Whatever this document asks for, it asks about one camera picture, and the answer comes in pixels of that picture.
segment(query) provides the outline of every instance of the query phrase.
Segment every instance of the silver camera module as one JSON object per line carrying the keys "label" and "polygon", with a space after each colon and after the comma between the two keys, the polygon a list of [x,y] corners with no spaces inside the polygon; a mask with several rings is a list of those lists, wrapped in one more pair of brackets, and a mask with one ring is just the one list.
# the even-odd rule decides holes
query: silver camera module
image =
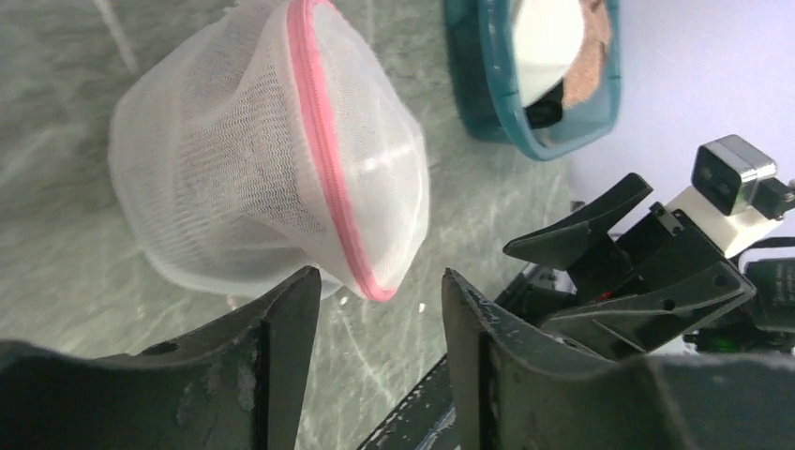
{"label": "silver camera module", "polygon": [[775,177],[775,161],[737,135],[698,148],[691,182],[725,216],[752,206],[763,180]]}

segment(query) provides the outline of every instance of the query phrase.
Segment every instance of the mesh laundry bag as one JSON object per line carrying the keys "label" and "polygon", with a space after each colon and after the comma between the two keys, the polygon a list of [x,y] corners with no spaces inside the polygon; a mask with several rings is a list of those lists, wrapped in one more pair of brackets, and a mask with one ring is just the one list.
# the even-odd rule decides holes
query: mesh laundry bag
{"label": "mesh laundry bag", "polygon": [[191,289],[258,296],[312,264],[384,301],[428,229],[422,130],[323,0],[248,0],[189,38],[119,100],[109,152],[146,257]]}

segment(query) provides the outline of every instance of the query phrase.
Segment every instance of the gray floor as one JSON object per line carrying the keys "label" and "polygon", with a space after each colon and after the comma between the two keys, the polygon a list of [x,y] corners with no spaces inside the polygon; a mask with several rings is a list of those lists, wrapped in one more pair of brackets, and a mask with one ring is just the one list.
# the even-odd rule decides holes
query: gray floor
{"label": "gray floor", "polygon": [[[160,278],[129,234],[106,168],[113,104],[232,0],[0,4],[0,338],[79,356],[135,353],[243,300]],[[432,225],[387,304],[322,303],[299,437],[351,449],[443,354],[440,284],[456,268],[493,295],[520,264],[500,252],[559,218],[561,163],[468,138],[447,73],[440,0],[338,0],[422,121]]]}

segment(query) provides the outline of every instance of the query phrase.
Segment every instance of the teal bin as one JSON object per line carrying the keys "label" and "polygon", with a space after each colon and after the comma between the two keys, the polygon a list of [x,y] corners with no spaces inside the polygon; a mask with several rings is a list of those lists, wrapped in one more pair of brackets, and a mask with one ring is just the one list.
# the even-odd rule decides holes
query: teal bin
{"label": "teal bin", "polygon": [[444,0],[450,73],[458,113],[480,141],[513,144],[549,161],[608,134],[621,103],[619,0],[605,0],[613,30],[602,83],[552,127],[531,129],[519,100],[510,0]]}

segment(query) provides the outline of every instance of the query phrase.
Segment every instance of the pink strip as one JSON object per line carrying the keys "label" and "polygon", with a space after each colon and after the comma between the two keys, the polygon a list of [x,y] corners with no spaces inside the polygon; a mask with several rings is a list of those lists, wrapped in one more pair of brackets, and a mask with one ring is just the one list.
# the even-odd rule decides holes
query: pink strip
{"label": "pink strip", "polygon": [[385,302],[395,295],[395,290],[382,289],[372,273],[346,189],[334,112],[312,27],[312,9],[318,5],[334,8],[328,0],[293,0],[287,11],[292,71],[298,85],[301,114],[323,195],[353,277],[368,299]]}

